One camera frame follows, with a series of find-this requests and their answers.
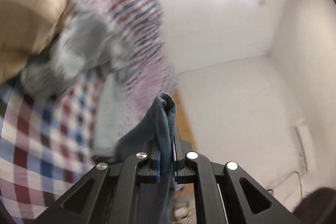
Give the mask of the beige khaki garment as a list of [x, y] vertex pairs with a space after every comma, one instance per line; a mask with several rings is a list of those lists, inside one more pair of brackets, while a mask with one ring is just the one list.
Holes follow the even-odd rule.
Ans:
[[1, 82], [49, 45], [73, 9], [71, 0], [1, 0]]

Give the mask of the checkered purple duvet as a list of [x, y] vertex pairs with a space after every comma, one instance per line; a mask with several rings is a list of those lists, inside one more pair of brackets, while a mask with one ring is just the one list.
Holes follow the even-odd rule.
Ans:
[[159, 0], [83, 0], [106, 16], [130, 43], [124, 91], [132, 116], [141, 120], [156, 95], [173, 94], [175, 71], [163, 37]]

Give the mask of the plaid checkered bed sheet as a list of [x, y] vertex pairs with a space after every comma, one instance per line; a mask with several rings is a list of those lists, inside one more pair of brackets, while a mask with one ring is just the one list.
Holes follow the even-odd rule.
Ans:
[[15, 223], [31, 223], [92, 168], [105, 84], [94, 69], [47, 100], [27, 95], [17, 78], [1, 85], [1, 203]]

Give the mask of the grey green sweatshirt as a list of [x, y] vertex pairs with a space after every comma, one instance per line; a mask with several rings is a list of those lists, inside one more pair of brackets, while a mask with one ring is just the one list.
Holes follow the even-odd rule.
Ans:
[[124, 81], [130, 50], [130, 40], [114, 21], [77, 5], [51, 46], [29, 59], [20, 75], [21, 86], [34, 98], [58, 97], [81, 73], [102, 65]]

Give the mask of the wooden headboard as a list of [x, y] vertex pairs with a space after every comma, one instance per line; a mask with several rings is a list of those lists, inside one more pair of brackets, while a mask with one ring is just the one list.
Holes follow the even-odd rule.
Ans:
[[195, 139], [193, 136], [193, 132], [191, 130], [190, 122], [186, 114], [185, 106], [182, 102], [182, 97], [178, 90], [173, 94], [173, 100], [177, 107], [177, 116], [175, 119], [175, 124], [180, 133], [181, 139], [188, 141], [194, 151], [197, 150], [197, 145], [195, 143]]

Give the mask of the teal blue shirt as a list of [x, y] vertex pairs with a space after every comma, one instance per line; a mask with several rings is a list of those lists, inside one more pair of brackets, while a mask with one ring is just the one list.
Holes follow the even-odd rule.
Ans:
[[143, 184], [139, 194], [138, 223], [169, 223], [168, 212], [175, 191], [173, 148], [176, 107], [168, 94], [155, 97], [143, 119], [116, 144], [115, 155], [123, 161], [141, 152], [147, 141], [157, 139], [160, 161], [159, 182]]

